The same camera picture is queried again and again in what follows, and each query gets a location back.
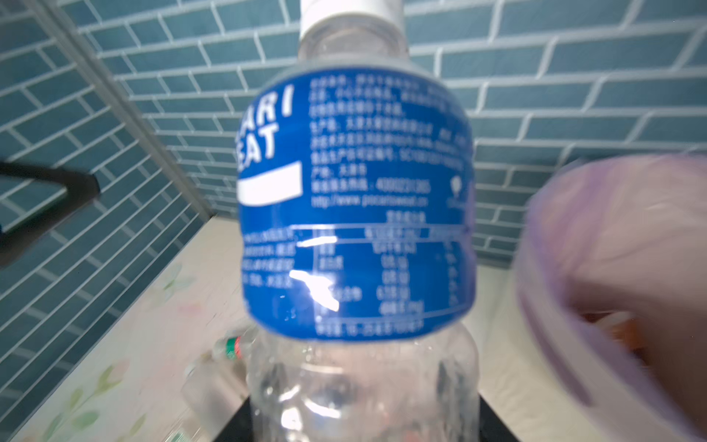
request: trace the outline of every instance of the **wall tile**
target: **wall tile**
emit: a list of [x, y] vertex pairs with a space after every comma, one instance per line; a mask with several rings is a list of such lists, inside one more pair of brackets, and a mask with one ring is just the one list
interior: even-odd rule
[[203, 165], [202, 167], [210, 175], [221, 175], [221, 176], [232, 177], [232, 178], [235, 178], [238, 176], [238, 174], [236, 172], [236, 168], [227, 168], [227, 167], [214, 166], [214, 165]]
[[510, 185], [519, 187], [535, 187], [539, 189], [544, 186], [552, 176], [549, 172], [529, 172], [526, 170], [516, 170], [510, 178]]
[[101, 316], [89, 330], [86, 330], [84, 336], [62, 357], [62, 361], [70, 364], [78, 364], [83, 356], [93, 348], [103, 335], [105, 335], [115, 321], [115, 316], [110, 313]]
[[674, 20], [707, 16], [707, 4], [702, 0], [646, 0], [636, 21]]
[[47, 57], [57, 66], [64, 67], [69, 64], [69, 60], [66, 58], [64, 53], [56, 46], [47, 46], [42, 48], [42, 52], [45, 53]]
[[72, 325], [88, 329], [103, 313], [113, 304], [118, 296], [125, 291], [125, 286], [114, 282], [109, 285], [103, 293], [96, 296], [88, 307], [76, 318]]
[[504, 223], [523, 224], [525, 212], [520, 210], [502, 210], [498, 214], [498, 220]]
[[570, 152], [565, 164], [576, 160], [596, 161], [625, 155], [644, 155], [647, 153], [665, 153], [658, 149], [623, 149], [623, 148], [596, 148], [596, 147], [575, 147]]
[[197, 131], [205, 131], [205, 132], [218, 131], [218, 128], [216, 127], [216, 123], [214, 123], [214, 121], [211, 118], [189, 118], [189, 122], [194, 127], [194, 130], [197, 130]]
[[128, 63], [121, 56], [103, 58], [101, 61], [114, 75], [130, 74], [132, 72]]
[[153, 121], [162, 130], [189, 130], [184, 118], [153, 118]]
[[196, 88], [186, 75], [166, 76], [162, 78], [172, 93], [195, 92]]
[[562, 153], [559, 147], [478, 145], [476, 163], [507, 163], [555, 166]]
[[39, 380], [77, 339], [78, 337], [71, 333], [61, 333], [42, 353], [37, 355], [27, 368], [22, 370], [22, 373], [10, 383], [8, 388], [17, 391], [29, 390], [32, 384]]
[[130, 241], [130, 237], [124, 231], [118, 230], [105, 239], [98, 249], [91, 252], [91, 256], [101, 262], [108, 262], [118, 250]]
[[137, 80], [127, 80], [125, 83], [135, 95], [163, 94], [167, 92], [156, 78], [138, 78]]
[[[59, 256], [69, 256], [70, 254], [61, 253]], [[59, 266], [54, 260], [47, 263], [46, 268], [54, 272], [55, 274], [61, 274], [60, 270], [66, 271], [72, 265], [76, 264], [77, 259], [71, 262], [66, 262]], [[96, 271], [96, 268], [87, 263], [86, 261], [81, 261], [76, 267], [74, 267], [66, 276], [61, 278], [52, 288], [47, 290], [47, 293], [43, 294], [41, 298], [37, 299], [36, 302], [32, 304], [33, 308], [37, 310], [49, 313], [54, 310], [63, 300], [72, 296], [76, 290]]]
[[502, 236], [504, 238], [519, 238], [520, 237], [520, 228], [518, 228], [518, 227], [496, 226], [493, 224], [480, 224], [480, 223], [478, 223], [474, 227], [474, 232], [481, 233], [483, 235]]
[[20, 339], [24, 338], [39, 323], [33, 316], [20, 314], [0, 331], [0, 354], [7, 353]]
[[210, 163], [209, 157], [206, 152], [196, 152], [196, 151], [178, 151], [177, 155], [186, 161], [203, 161], [205, 163]]
[[[230, 140], [230, 145], [234, 146], [235, 142], [233, 140]], [[235, 155], [232, 153], [220, 153], [220, 152], [211, 152], [211, 156], [214, 158], [214, 161], [217, 163], [235, 163]]]
[[488, 109], [580, 108], [587, 98], [589, 88], [589, 83], [494, 86], [486, 92], [484, 107]]
[[62, 9], [77, 26], [90, 25], [98, 21], [83, 0], [62, 6]]
[[216, 8], [226, 30], [283, 23], [277, 0], [245, 0]]
[[242, 112], [253, 101], [253, 98], [254, 96], [246, 95], [243, 97], [229, 97], [228, 100], [230, 101], [231, 105], [233, 106], [233, 109], [236, 112]]
[[0, 124], [5, 124], [35, 110], [36, 107], [22, 95], [12, 92], [0, 97]]
[[142, 173], [139, 170], [133, 170], [114, 182], [110, 188], [103, 190], [99, 201], [107, 208], [113, 207], [144, 181], [145, 177]]
[[702, 44], [697, 48], [688, 66], [704, 66], [707, 64], [707, 39], [702, 41]]
[[128, 221], [128, 228], [133, 232], [139, 232], [143, 227], [147, 226], [160, 213], [160, 210], [167, 207], [167, 202], [164, 198], [157, 197], [145, 203], [140, 210]]
[[300, 33], [260, 35], [259, 38], [267, 59], [297, 57]]
[[500, 35], [619, 24], [629, 0], [531, 0], [503, 7]]
[[5, 297], [0, 299], [0, 321], [8, 322], [13, 315], [22, 310], [36, 296], [42, 293], [51, 282], [36, 274], [31, 274], [24, 282], [17, 286]]
[[119, 124], [120, 122], [111, 112], [105, 112], [71, 130], [71, 133], [82, 144], [86, 145], [106, 132], [115, 129]]
[[624, 140], [636, 120], [634, 117], [533, 118], [526, 138]]
[[133, 104], [143, 113], [156, 114], [160, 112], [152, 100], [135, 100]]
[[177, 239], [177, 235], [186, 225], [187, 223], [181, 218], [175, 219], [152, 243], [153, 250], [162, 252], [171, 242]]
[[51, 68], [37, 52], [16, 55], [0, 62], [0, 88], [8, 88], [46, 74]]
[[[191, 223], [189, 223], [189, 225], [184, 229], [184, 231], [177, 237], [177, 240], [180, 241], [183, 245], [186, 245], [189, 240], [197, 234], [197, 232], [203, 225], [204, 222], [201, 219], [196, 218]], [[164, 253], [168, 253], [171, 247], [173, 246], [168, 247]]]
[[103, 20], [125, 17], [142, 11], [174, 6], [177, 0], [91, 0]]
[[268, 67], [259, 69], [243, 69], [243, 76], [249, 88], [259, 88], [270, 81], [275, 74], [285, 68]]
[[563, 43], [555, 47], [547, 71], [555, 74], [670, 66], [687, 38], [681, 33]]
[[496, 210], [488, 209], [486, 207], [477, 207], [475, 214], [477, 219], [486, 219], [490, 221], [496, 215]]
[[653, 117], [638, 137], [641, 141], [707, 141], [707, 117]]
[[48, 110], [18, 125], [16, 129], [28, 141], [36, 143], [86, 116], [86, 110], [74, 100]]
[[20, 347], [31, 351], [39, 351], [46, 343], [51, 341], [65, 325], [69, 324], [85, 305], [86, 301], [78, 296], [72, 296], [64, 305], [59, 307], [54, 314], [49, 316], [34, 333], [22, 341]]
[[118, 138], [118, 141], [123, 143], [123, 146], [127, 146], [135, 141], [135, 138], [133, 138], [133, 136], [125, 128], [115, 132], [115, 137]]
[[442, 56], [442, 77], [534, 75], [542, 52], [540, 46], [450, 52]]
[[15, 222], [20, 216], [15, 212], [11, 211], [4, 205], [0, 205], [0, 228], [2, 226], [7, 226], [10, 223]]
[[88, 87], [88, 84], [78, 72], [68, 71], [36, 83], [30, 86], [28, 90], [42, 104], [48, 105], [86, 87]]
[[63, 187], [57, 183], [36, 180], [10, 195], [8, 200], [26, 211], [31, 211], [39, 203], [50, 198], [62, 189]]
[[169, 180], [165, 178], [164, 175], [159, 174], [152, 177], [143, 187], [135, 192], [135, 197], [142, 203], [147, 202], [150, 198], [157, 195], [158, 192], [162, 190], [169, 184]]
[[167, 16], [164, 20], [175, 39], [218, 34], [218, 25], [210, 8]]
[[506, 250], [508, 252], [515, 252], [515, 248], [518, 246], [516, 241], [506, 241], [506, 240], [496, 240], [493, 239], [489, 243], [490, 249]]
[[195, 74], [194, 80], [202, 91], [230, 91], [233, 89], [243, 89], [240, 84], [237, 72], [210, 72], [207, 74]]
[[0, 432], [12, 432], [18, 423], [24, 422], [66, 375], [67, 372], [60, 368], [49, 370], [42, 380], [0, 421]]
[[22, 356], [17, 356], [14, 353], [10, 353], [7, 357], [0, 362], [0, 384], [4, 385], [5, 382], [10, 380], [15, 373], [17, 373], [26, 363], [27, 359]]
[[486, 246], [486, 238], [481, 238], [479, 236], [472, 236], [472, 245], [474, 247], [482, 248]]
[[228, 112], [223, 98], [181, 98], [160, 100], [165, 112]]
[[452, 93], [462, 103], [464, 109], [476, 109], [477, 98], [479, 97], [479, 89], [477, 88], [455, 88]]
[[156, 19], [131, 23], [130, 28], [132, 28], [135, 36], [137, 36], [137, 39], [140, 40], [140, 43], [143, 45], [162, 43], [169, 40], [160, 22]]
[[706, 106], [707, 78], [612, 81], [604, 84], [595, 107]]
[[234, 147], [232, 136], [191, 136], [184, 135], [184, 140], [190, 146], [198, 147]]
[[59, 241], [49, 235], [44, 235], [36, 240], [15, 262], [0, 269], [0, 291], [9, 290], [61, 246]]
[[0, 133], [0, 146], [2, 146], [2, 150], [0, 151], [0, 158], [2, 159], [8, 158], [19, 151], [25, 150], [24, 145], [17, 141], [17, 139], [8, 132]]
[[125, 26], [95, 30], [91, 35], [104, 51], [135, 47], [135, 41]]
[[209, 43], [204, 45], [204, 50], [206, 50], [212, 64], [260, 60], [258, 49], [252, 38]]
[[413, 55], [410, 57], [410, 61], [429, 73], [432, 73], [434, 70], [435, 58], [431, 55]]
[[505, 190], [477, 190], [477, 202], [524, 206], [532, 194], [507, 192]]
[[158, 135], [157, 136], [166, 146], [181, 146], [182, 142], [176, 135]]
[[140, 52], [128, 56], [138, 72], [162, 71], [184, 67], [204, 66], [206, 62], [196, 46]]
[[105, 107], [105, 103], [95, 92], [85, 94], [83, 100], [86, 101], [86, 104], [94, 111], [99, 111]]
[[411, 45], [484, 38], [489, 34], [491, 7], [453, 9], [406, 17], [405, 28]]
[[175, 218], [177, 218], [186, 208], [188, 204], [184, 198], [177, 198], [167, 209], [157, 218], [162, 224], [167, 226]]
[[297, 21], [300, 19], [300, 2], [299, 0], [285, 0], [287, 12], [290, 15], [290, 20]]
[[48, 39], [34, 18], [23, 18], [0, 25], [0, 52]]
[[506, 181], [506, 171], [477, 168], [474, 171], [474, 181], [478, 184], [502, 185]]
[[515, 138], [520, 130], [520, 118], [469, 118], [474, 138]]
[[240, 118], [219, 118], [218, 123], [226, 131], [236, 132], [240, 128]]

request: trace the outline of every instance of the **black tray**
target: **black tray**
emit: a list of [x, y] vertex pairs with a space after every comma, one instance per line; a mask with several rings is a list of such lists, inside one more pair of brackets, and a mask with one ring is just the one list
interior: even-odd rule
[[[486, 401], [481, 399], [479, 440], [481, 442], [518, 442], [503, 425]], [[253, 425], [250, 420], [250, 398], [246, 399], [235, 416], [226, 424], [214, 442], [253, 442]]]

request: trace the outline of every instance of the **black object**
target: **black object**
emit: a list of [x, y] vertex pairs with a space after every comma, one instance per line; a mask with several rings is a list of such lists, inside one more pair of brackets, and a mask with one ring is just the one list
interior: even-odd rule
[[[503, 425], [486, 401], [481, 399], [479, 439], [481, 442], [518, 442], [513, 433]], [[226, 424], [214, 442], [253, 442], [253, 423], [250, 419], [250, 398], [240, 406], [235, 416]]]
[[0, 231], [0, 267], [17, 260], [40, 236], [100, 194], [100, 186], [93, 175], [73, 170], [0, 161], [0, 175], [50, 181], [66, 188], [66, 195], [59, 201], [30, 216], [9, 232]]

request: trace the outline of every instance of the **bottle neck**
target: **bottle neck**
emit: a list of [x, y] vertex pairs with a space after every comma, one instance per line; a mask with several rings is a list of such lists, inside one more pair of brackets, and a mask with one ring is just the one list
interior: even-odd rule
[[338, 16], [307, 31], [299, 60], [352, 57], [409, 57], [405, 36], [390, 23], [370, 16]]

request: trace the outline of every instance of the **floral pattern surface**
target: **floral pattern surface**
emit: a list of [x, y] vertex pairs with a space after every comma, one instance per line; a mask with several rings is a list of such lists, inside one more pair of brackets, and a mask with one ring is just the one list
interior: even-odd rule
[[245, 319], [242, 252], [238, 223], [210, 220], [12, 441], [164, 440], [186, 367]]

